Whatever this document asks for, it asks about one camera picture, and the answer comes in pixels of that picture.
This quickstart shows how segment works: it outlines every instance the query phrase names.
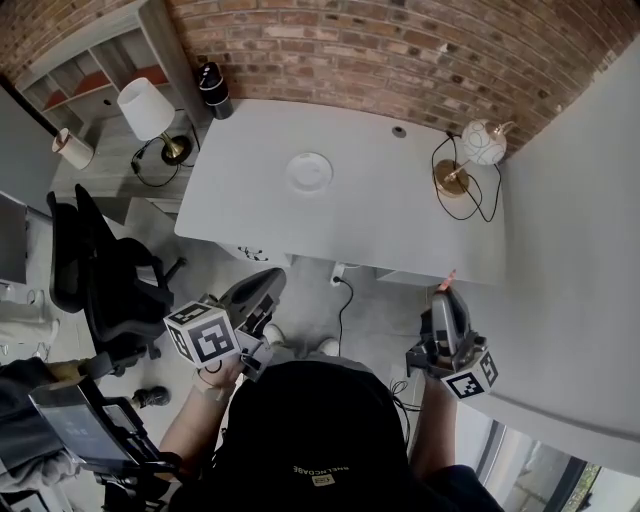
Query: brick wall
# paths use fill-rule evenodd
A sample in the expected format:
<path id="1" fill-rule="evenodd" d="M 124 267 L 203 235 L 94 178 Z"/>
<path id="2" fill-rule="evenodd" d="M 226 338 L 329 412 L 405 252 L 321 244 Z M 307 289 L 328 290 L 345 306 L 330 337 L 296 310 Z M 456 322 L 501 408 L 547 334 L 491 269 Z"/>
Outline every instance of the brick wall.
<path id="1" fill-rule="evenodd" d="M 6 0 L 0 71 L 129 0 Z M 515 120 L 518 149 L 640 30 L 633 0 L 168 0 L 195 68 L 232 94 L 335 105 L 460 132 Z"/>

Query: white floor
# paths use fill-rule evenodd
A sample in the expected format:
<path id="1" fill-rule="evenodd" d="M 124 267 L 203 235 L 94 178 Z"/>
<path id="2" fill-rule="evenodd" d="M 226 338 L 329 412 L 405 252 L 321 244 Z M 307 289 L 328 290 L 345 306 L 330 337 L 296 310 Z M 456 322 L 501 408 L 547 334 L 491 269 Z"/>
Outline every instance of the white floor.
<path id="1" fill-rule="evenodd" d="M 173 221 L 144 200 L 132 201 L 126 227 L 111 225 L 116 236 L 132 236 L 147 245 L 163 259 L 166 268 L 178 255 L 187 258 L 188 266 L 181 269 L 170 284 L 176 305 L 195 300 L 205 292 L 219 297 L 240 279 L 267 268 L 264 264 L 236 260 L 213 243 L 178 238 L 173 233 Z M 31 220 L 28 283 L 12 290 L 16 301 L 25 301 L 31 288 L 48 289 L 51 237 L 49 225 Z M 332 265 L 324 260 L 295 258 L 291 268 L 285 269 L 287 287 L 274 321 L 289 340 L 301 347 L 313 347 L 326 337 L 338 335 L 338 312 L 348 299 L 349 291 L 344 286 L 330 286 Z M 411 379 L 406 379 L 404 354 L 418 340 L 424 289 L 378 282 L 374 270 L 366 267 L 349 269 L 344 277 L 354 286 L 355 297 L 343 314 L 342 355 L 369 366 L 385 384 L 392 379 L 409 380 L 401 398 L 419 403 L 422 376 L 416 372 Z M 49 360 L 92 356 L 94 350 L 84 314 L 63 313 L 50 303 L 48 293 L 46 295 L 48 314 L 61 321 L 60 334 L 51 348 Z M 164 385 L 171 391 L 172 401 L 168 406 L 140 411 L 145 428 L 156 443 L 179 411 L 191 387 L 193 373 L 193 368 L 175 351 L 168 335 L 162 336 L 157 345 L 162 350 L 159 360 L 145 357 L 123 377 L 105 377 L 100 383 L 107 396 L 130 396 L 140 387 L 154 385 Z M 33 350 L 29 345 L 12 346 L 7 357 L 0 356 L 0 362 L 30 357 Z M 466 406 L 459 407 L 458 416 L 458 462 L 475 466 L 491 420 Z M 78 509 L 99 510 L 101 488 L 90 474 L 81 475 L 65 488 Z"/>

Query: wooden shelf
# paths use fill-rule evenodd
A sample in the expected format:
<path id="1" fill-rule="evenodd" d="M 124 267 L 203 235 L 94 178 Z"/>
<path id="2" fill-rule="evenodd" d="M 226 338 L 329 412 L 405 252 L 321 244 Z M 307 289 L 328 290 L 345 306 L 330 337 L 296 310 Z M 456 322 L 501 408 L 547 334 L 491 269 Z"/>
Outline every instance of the wooden shelf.
<path id="1" fill-rule="evenodd" d="M 111 82 L 109 82 L 107 75 L 102 71 L 96 71 L 95 73 L 91 73 L 80 80 L 76 90 L 73 91 L 72 98 L 83 96 L 87 93 L 97 91 L 98 89 L 102 89 L 103 87 L 108 87 L 110 85 Z"/>
<path id="2" fill-rule="evenodd" d="M 67 101 L 67 97 L 61 90 L 58 89 L 57 91 L 54 91 L 51 96 L 49 96 L 49 100 L 45 104 L 43 110 L 49 110 L 50 108 L 53 108 L 65 101 Z"/>
<path id="3" fill-rule="evenodd" d="M 139 69 L 132 75 L 131 80 L 133 81 L 136 78 L 146 78 L 153 85 L 164 85 L 169 83 L 169 80 L 167 80 L 164 71 L 162 71 L 162 68 L 159 65 Z"/>

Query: lamp shade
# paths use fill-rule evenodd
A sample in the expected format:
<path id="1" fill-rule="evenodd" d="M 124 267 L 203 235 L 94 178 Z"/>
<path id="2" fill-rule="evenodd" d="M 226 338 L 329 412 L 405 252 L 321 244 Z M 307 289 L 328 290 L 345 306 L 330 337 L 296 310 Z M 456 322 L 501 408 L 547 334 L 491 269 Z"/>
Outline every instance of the lamp shade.
<path id="1" fill-rule="evenodd" d="M 467 158 L 479 165 L 497 164 L 507 152 L 507 124 L 497 125 L 487 119 L 471 121 L 462 131 Z"/>
<path id="2" fill-rule="evenodd" d="M 169 100 L 146 78 L 138 78 L 122 89 L 118 106 L 140 140 L 160 135 L 169 128 L 176 113 Z"/>

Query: white cube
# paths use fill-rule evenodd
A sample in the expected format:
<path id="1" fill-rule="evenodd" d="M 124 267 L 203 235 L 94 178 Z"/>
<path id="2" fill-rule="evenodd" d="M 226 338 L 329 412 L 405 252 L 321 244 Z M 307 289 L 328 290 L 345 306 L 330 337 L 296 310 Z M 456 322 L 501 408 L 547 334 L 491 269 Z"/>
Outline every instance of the white cube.
<path id="1" fill-rule="evenodd" d="M 196 368 L 204 368 L 241 351 L 223 309 L 189 302 L 165 317 L 164 323 L 178 353 Z"/>
<path id="2" fill-rule="evenodd" d="M 458 399 L 466 400 L 487 393 L 498 378 L 491 353 L 486 350 L 464 370 L 442 379 L 445 387 Z"/>

